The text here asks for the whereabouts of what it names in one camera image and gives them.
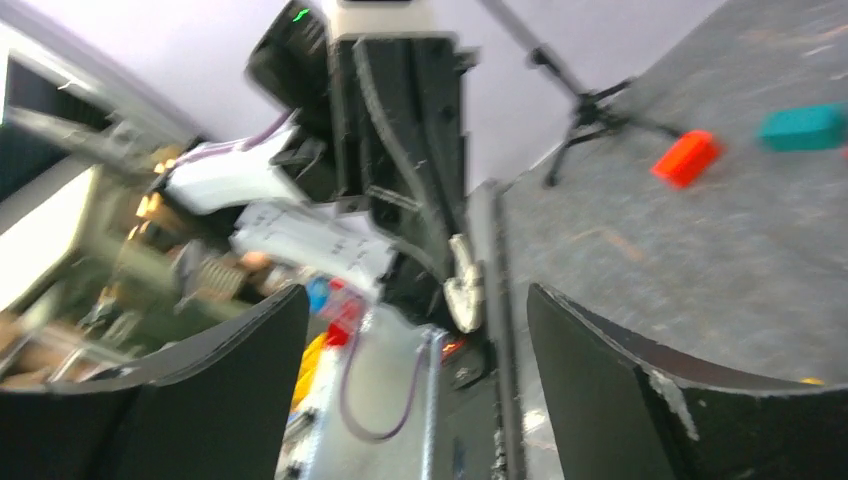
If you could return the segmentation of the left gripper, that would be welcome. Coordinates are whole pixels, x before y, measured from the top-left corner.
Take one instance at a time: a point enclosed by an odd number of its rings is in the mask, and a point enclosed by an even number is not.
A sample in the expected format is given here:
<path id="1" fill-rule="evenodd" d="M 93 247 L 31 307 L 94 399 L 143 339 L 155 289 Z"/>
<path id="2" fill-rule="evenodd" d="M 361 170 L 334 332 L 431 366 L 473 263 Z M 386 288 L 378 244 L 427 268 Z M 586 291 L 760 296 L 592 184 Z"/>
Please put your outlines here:
<path id="1" fill-rule="evenodd" d="M 410 317 L 445 318 L 449 238 L 466 227 L 467 55 L 438 27 L 332 38 L 319 2 L 288 3 L 247 64 L 293 114 L 274 165 L 311 202 L 361 201 L 375 229 L 313 238 L 305 260 Z"/>

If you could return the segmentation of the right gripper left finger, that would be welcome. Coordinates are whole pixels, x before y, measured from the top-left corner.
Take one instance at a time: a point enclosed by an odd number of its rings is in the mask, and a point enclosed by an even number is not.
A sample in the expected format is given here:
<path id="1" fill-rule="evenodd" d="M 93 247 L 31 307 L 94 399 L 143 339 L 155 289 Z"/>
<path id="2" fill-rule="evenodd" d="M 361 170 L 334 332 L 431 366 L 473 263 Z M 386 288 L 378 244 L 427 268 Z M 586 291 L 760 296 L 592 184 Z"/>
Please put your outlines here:
<path id="1" fill-rule="evenodd" d="M 270 479 L 309 322 L 293 285 L 118 376 L 1 394 L 5 479 Z"/>

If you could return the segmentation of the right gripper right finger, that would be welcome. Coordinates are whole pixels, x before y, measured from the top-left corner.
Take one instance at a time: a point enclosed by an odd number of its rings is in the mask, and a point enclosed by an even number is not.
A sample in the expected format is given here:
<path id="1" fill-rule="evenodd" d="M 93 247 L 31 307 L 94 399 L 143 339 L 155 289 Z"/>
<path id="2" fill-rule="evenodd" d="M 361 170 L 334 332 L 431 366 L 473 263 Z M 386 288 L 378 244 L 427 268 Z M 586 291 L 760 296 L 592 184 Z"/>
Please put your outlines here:
<path id="1" fill-rule="evenodd" d="M 527 320 L 568 479 L 843 479 L 847 389 L 662 345 L 534 283 Z"/>

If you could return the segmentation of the white 1 poker chip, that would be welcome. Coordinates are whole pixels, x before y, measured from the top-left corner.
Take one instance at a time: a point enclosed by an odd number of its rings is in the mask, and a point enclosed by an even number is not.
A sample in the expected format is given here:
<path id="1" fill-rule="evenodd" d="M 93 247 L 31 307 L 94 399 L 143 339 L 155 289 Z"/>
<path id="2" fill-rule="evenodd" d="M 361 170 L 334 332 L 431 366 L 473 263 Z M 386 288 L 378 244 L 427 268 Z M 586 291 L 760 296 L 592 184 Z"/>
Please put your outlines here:
<path id="1" fill-rule="evenodd" d="M 449 246 L 454 255 L 455 273 L 443 284 L 444 297 L 457 329 L 470 333 L 482 324 L 483 277 L 464 234 L 453 235 Z"/>

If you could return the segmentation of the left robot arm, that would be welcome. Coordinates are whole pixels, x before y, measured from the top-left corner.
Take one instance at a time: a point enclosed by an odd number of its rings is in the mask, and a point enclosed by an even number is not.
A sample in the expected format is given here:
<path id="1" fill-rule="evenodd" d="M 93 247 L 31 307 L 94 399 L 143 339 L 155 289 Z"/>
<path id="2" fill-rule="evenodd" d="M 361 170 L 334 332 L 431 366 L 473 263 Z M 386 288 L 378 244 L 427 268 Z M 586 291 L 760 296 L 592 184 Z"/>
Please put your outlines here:
<path id="1" fill-rule="evenodd" d="M 208 242 L 308 264 L 458 329 L 482 318 L 466 234 L 462 77 L 475 55 L 428 1 L 291 1 L 249 78 L 288 112 L 205 143 L 157 187 Z"/>

